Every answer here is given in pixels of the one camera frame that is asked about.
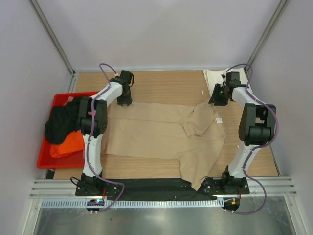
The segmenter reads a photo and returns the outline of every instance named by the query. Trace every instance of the beige shirt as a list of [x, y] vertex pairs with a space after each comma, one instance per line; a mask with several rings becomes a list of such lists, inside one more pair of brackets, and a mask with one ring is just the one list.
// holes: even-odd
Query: beige shirt
[[178, 159], [181, 178], [198, 190], [220, 154], [226, 134], [214, 106], [136, 103], [108, 113], [102, 153]]

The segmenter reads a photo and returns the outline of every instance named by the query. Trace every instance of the white towel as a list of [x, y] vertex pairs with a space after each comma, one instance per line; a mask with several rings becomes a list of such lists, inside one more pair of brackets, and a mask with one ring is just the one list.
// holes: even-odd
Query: white towel
[[[222, 83], [223, 78], [221, 74], [223, 74], [225, 70], [203, 70], [204, 78], [209, 89], [210, 95], [212, 95], [214, 86], [216, 83]], [[244, 68], [232, 69], [230, 71], [235, 71], [240, 73], [240, 81], [241, 84], [247, 84], [248, 79], [246, 77]]]

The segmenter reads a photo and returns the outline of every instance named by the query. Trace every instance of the black mount plate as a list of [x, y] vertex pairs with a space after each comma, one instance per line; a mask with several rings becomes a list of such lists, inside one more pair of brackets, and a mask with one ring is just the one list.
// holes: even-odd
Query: black mount plate
[[239, 192], [241, 195], [243, 194], [250, 194], [250, 190], [248, 187], [248, 182], [244, 178], [243, 179], [243, 186], [242, 187], [235, 187], [230, 185], [223, 186], [222, 179], [216, 179], [216, 178], [206, 178], [204, 179], [202, 183], [202, 187], [204, 187], [205, 193], [207, 195], [238, 195]]
[[79, 197], [88, 197], [88, 196], [102, 196], [103, 189], [98, 190], [95, 187], [86, 186], [82, 181], [77, 182], [77, 187], [75, 195]]
[[[126, 201], [207, 201], [216, 197], [205, 195], [203, 189], [195, 191], [190, 182], [182, 179], [112, 179], [125, 185], [120, 200]], [[106, 185], [107, 197], [114, 200], [122, 186]]]

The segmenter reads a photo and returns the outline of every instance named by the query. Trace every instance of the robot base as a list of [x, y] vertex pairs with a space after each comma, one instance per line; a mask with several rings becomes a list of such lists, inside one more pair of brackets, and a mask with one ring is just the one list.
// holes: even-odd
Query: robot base
[[246, 178], [234, 178], [229, 175], [228, 167], [223, 172], [222, 177], [207, 177], [201, 187], [204, 187], [207, 195], [239, 195], [250, 194]]
[[77, 182], [76, 196], [102, 196], [105, 183], [97, 177], [82, 174], [81, 180]]

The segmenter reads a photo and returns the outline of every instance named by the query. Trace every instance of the orange cloth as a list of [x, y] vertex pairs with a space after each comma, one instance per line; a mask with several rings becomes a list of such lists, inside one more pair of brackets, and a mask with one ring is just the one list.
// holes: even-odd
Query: orange cloth
[[52, 144], [50, 155], [53, 158], [61, 158], [70, 155], [73, 152], [85, 149], [83, 134], [72, 132], [66, 136], [62, 144]]

